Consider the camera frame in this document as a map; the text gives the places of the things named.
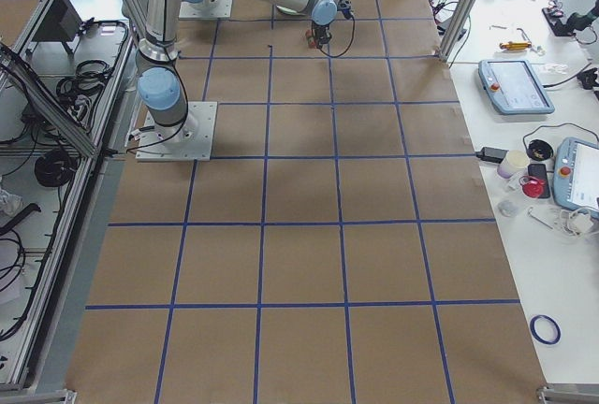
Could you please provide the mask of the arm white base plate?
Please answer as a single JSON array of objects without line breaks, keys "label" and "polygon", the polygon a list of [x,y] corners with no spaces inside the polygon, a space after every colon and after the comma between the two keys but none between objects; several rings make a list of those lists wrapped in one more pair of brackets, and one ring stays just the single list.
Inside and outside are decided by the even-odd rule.
[{"label": "arm white base plate", "polygon": [[182,129],[156,126],[150,111],[145,125],[153,126],[140,135],[136,159],[141,162],[209,161],[212,156],[217,103],[191,101]]},{"label": "arm white base plate", "polygon": [[182,0],[181,20],[222,20],[231,15],[233,0]]}]

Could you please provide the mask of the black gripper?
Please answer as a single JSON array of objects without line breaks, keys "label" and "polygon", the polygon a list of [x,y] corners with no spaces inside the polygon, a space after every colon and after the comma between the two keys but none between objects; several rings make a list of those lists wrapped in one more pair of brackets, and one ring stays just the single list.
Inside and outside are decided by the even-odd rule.
[{"label": "black gripper", "polygon": [[327,45],[331,40],[331,33],[327,24],[321,25],[312,22],[310,31],[314,35],[316,45]]}]

